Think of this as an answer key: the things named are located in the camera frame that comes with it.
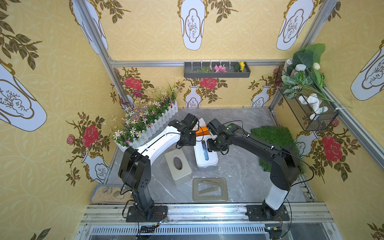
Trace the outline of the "blue tissue paper pack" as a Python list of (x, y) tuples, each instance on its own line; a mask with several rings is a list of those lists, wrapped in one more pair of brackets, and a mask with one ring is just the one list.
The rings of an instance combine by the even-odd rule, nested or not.
[(208, 161), (209, 160), (209, 154), (208, 154), (206, 141), (202, 141), (202, 148), (203, 148), (205, 160)]

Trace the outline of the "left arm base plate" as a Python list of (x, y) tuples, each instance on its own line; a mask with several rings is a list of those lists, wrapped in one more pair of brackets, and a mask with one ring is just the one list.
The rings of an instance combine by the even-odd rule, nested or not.
[(136, 207), (130, 206), (126, 217), (127, 223), (158, 223), (168, 214), (168, 207), (165, 205), (153, 206), (148, 211), (139, 211)]

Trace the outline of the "grey tissue box base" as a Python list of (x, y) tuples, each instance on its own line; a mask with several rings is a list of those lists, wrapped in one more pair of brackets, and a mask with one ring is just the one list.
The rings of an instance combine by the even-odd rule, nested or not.
[(206, 165), (206, 166), (197, 165), (197, 168), (201, 172), (213, 171), (217, 168), (217, 165)]

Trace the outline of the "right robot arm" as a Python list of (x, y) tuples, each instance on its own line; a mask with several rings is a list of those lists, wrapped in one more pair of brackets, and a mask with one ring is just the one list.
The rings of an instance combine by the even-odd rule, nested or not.
[(263, 211), (276, 212), (283, 205), (294, 182), (301, 174), (300, 159), (291, 146), (275, 146), (246, 132), (241, 126), (225, 126), (217, 119), (207, 124), (209, 131), (216, 136), (208, 140), (209, 152), (229, 151), (230, 145), (243, 148), (258, 156), (271, 166), (270, 180), (272, 187), (263, 201)]

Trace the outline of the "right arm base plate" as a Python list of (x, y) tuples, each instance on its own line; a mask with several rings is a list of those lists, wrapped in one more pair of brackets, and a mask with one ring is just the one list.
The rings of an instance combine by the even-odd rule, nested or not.
[(246, 205), (246, 216), (250, 222), (290, 220), (289, 211), (285, 205), (282, 205), (278, 210), (274, 210), (268, 205)]

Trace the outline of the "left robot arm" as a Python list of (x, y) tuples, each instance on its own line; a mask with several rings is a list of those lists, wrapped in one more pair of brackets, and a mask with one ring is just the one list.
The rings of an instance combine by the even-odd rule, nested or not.
[(187, 114), (181, 121), (170, 121), (159, 135), (143, 146), (136, 149), (128, 147), (124, 151), (118, 176), (124, 186), (132, 191), (134, 201), (128, 209), (126, 222), (160, 221), (168, 213), (168, 207), (156, 206), (150, 195), (151, 165), (173, 144), (179, 147), (195, 146), (197, 136), (193, 128), (198, 123), (197, 117)]

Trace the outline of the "white tissue box lid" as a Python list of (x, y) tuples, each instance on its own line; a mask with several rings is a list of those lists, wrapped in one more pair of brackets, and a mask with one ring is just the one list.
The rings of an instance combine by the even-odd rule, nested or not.
[(208, 151), (208, 140), (212, 139), (211, 135), (197, 137), (196, 145), (194, 146), (197, 167), (200, 170), (214, 169), (219, 162), (216, 152)]

